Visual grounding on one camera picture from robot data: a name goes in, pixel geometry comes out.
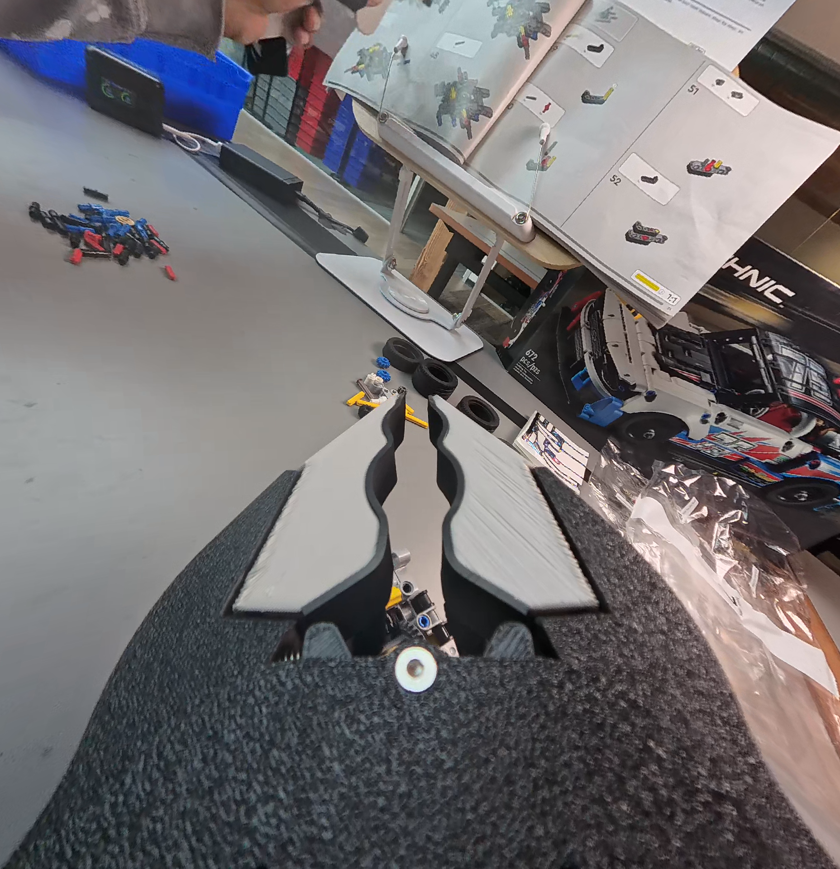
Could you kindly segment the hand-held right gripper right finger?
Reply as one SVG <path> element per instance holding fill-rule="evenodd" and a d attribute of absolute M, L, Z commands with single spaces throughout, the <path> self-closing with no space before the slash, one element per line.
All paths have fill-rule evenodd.
<path fill-rule="evenodd" d="M 602 593 L 523 456 L 439 396 L 428 400 L 436 482 L 449 510 L 441 585 L 462 657 L 516 625 L 528 655 L 556 657 L 542 620 L 602 612 Z"/>

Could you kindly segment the grey brick model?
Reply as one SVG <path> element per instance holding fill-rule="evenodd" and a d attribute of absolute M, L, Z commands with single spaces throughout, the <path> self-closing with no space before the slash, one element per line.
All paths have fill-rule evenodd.
<path fill-rule="evenodd" d="M 458 657 L 458 646 L 446 618 L 437 611 L 429 593 L 406 574 L 410 551 L 391 553 L 393 576 L 391 597 L 385 608 L 385 646 L 405 639 L 425 640 L 449 657 Z"/>

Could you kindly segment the pile of small connector pins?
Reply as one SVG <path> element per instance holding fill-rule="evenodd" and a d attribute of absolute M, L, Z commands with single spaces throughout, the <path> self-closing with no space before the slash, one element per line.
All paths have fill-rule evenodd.
<path fill-rule="evenodd" d="M 169 281 L 177 280 L 171 247 L 149 220 L 116 207 L 106 191 L 85 185 L 82 193 L 83 201 L 71 210 L 45 208 L 35 200 L 26 206 L 29 220 L 62 243 L 65 263 L 74 267 L 85 262 L 127 267 L 149 260 L 159 263 Z"/>

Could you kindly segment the instruction booklet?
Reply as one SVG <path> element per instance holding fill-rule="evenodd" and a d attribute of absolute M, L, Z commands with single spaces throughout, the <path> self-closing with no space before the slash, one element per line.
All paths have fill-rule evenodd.
<path fill-rule="evenodd" d="M 397 158 L 527 243 L 555 238 L 658 324 L 840 145 L 644 2 L 394 2 L 325 85 Z"/>

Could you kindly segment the person's left forearm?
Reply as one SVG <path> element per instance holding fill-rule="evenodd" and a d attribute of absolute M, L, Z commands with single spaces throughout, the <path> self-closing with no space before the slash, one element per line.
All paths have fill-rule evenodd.
<path fill-rule="evenodd" d="M 223 1 L 0 1 L 0 38 L 128 44 L 138 38 L 213 58 Z"/>

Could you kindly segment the person's left hand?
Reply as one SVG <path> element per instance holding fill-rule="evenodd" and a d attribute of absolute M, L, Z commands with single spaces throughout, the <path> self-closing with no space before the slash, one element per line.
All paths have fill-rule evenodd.
<path fill-rule="evenodd" d="M 271 22 L 277 20 L 277 37 L 305 46 L 321 26 L 323 13 L 307 1 L 225 1 L 223 36 L 243 45 L 267 37 Z"/>

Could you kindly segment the shelf of red blue bins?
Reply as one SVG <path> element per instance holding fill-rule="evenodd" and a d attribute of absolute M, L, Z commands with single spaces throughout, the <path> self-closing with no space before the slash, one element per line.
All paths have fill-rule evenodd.
<path fill-rule="evenodd" d="M 287 74 L 256 76 L 244 106 L 342 184 L 372 197 L 392 196 L 399 165 L 361 132 L 351 97 L 325 87 L 330 63 L 315 47 L 291 52 Z"/>

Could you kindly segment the blue plastic storage bin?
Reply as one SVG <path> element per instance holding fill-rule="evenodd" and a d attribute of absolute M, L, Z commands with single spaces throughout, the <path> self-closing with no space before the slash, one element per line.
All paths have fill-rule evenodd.
<path fill-rule="evenodd" d="M 162 81 L 168 119 L 213 138 L 232 138 L 253 76 L 229 57 L 217 52 L 210 60 L 188 49 L 148 39 L 96 46 L 135 63 Z M 66 90 L 85 89 L 85 43 L 0 38 L 0 50 L 41 79 Z"/>

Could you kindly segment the sticker sheet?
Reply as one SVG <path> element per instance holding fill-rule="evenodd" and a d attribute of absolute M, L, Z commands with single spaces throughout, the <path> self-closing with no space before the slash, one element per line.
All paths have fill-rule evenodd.
<path fill-rule="evenodd" d="M 566 487 L 580 494 L 589 453 L 540 412 L 534 412 L 527 419 L 511 445 L 530 465 L 548 469 Z"/>

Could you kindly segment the black power adapter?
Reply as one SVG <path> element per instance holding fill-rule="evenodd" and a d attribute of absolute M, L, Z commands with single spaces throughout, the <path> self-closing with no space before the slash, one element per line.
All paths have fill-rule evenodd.
<path fill-rule="evenodd" d="M 219 167 L 251 190 L 284 204 L 293 204 L 302 194 L 304 183 L 247 145 L 222 143 Z"/>

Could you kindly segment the small yellow grey brick assembly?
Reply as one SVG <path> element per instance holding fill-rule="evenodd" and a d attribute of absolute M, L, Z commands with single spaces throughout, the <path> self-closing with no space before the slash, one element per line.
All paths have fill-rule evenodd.
<path fill-rule="evenodd" d="M 358 409 L 358 416 L 364 417 L 372 409 L 384 403 L 406 395 L 405 387 L 391 384 L 391 361 L 385 356 L 378 356 L 375 360 L 376 368 L 369 375 L 357 379 L 359 391 L 350 397 L 346 404 Z"/>

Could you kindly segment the clear plastic bag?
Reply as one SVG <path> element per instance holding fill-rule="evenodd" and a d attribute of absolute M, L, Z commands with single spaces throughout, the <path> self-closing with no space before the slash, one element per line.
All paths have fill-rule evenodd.
<path fill-rule="evenodd" d="M 840 650 L 789 528 L 739 484 L 610 442 L 589 502 L 662 575 L 718 658 L 762 758 L 840 867 Z"/>

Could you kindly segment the wooden table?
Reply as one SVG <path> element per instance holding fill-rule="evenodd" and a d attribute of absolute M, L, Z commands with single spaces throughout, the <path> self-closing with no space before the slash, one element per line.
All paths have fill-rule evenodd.
<path fill-rule="evenodd" d="M 478 221 L 455 201 L 431 204 L 436 226 L 417 258 L 410 280 L 437 300 L 454 276 L 464 272 L 479 276 L 495 242 L 492 229 Z M 505 242 L 485 281 L 482 294 L 513 314 L 522 307 L 549 270 L 522 249 Z"/>

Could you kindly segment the silver book stand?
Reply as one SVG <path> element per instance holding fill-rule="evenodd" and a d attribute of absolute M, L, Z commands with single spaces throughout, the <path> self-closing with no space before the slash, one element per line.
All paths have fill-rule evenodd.
<path fill-rule="evenodd" d="M 420 36 L 394 30 L 363 37 L 356 31 L 339 51 L 325 85 L 353 100 L 354 116 L 370 123 L 369 137 L 401 163 L 391 228 L 380 259 L 320 255 L 318 262 L 357 297 L 420 348 L 446 362 L 474 353 L 481 339 L 466 325 L 476 298 L 506 241 L 531 243 L 539 168 L 505 181 L 504 170 L 489 180 L 469 158 L 502 132 L 500 119 L 526 95 L 541 60 L 555 47 L 562 27 L 542 27 L 539 46 L 514 46 L 515 38 L 471 38 L 467 31 L 434 27 Z M 416 177 L 436 182 L 449 197 L 493 230 L 494 243 L 476 287 L 461 311 L 451 313 L 398 272 L 395 241 Z"/>

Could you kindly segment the toy car box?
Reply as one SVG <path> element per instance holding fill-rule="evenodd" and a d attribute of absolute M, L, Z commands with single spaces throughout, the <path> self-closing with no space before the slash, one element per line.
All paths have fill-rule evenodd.
<path fill-rule="evenodd" d="M 840 535 L 840 287 L 775 248 L 745 243 L 662 327 L 550 271 L 496 352 L 594 448 L 740 483 L 807 549 Z"/>

